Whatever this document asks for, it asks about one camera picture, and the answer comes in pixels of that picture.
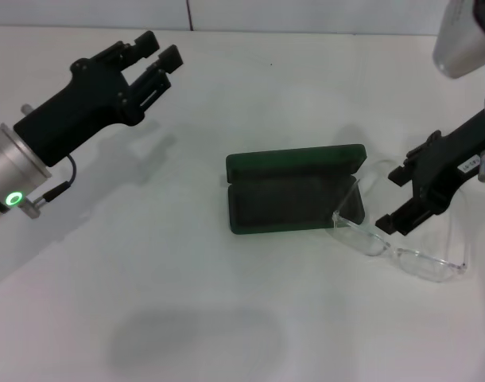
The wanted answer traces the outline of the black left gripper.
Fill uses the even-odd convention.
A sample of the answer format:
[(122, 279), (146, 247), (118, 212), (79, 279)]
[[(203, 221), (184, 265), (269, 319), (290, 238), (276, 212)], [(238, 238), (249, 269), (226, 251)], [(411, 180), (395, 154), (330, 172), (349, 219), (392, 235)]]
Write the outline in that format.
[(133, 44), (117, 41), (92, 59), (71, 66), (68, 85), (14, 125), (21, 140), (46, 165), (54, 166), (104, 127), (134, 126), (170, 87), (168, 74), (183, 60), (170, 45), (131, 85), (120, 68), (128, 68), (159, 49), (153, 32)]

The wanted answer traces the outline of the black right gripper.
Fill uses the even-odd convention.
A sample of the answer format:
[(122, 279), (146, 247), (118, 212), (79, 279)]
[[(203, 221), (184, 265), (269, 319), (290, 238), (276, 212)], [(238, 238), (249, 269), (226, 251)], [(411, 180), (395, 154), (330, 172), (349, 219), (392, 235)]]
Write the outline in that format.
[(482, 110), (451, 134), (434, 131), (424, 143), (409, 151), (403, 164), (388, 175), (396, 185), (412, 180), (413, 196), (375, 226), (392, 235), (408, 235), (441, 208), (447, 208), (460, 186), (478, 174), (462, 170), (469, 159), (485, 151), (485, 111)]

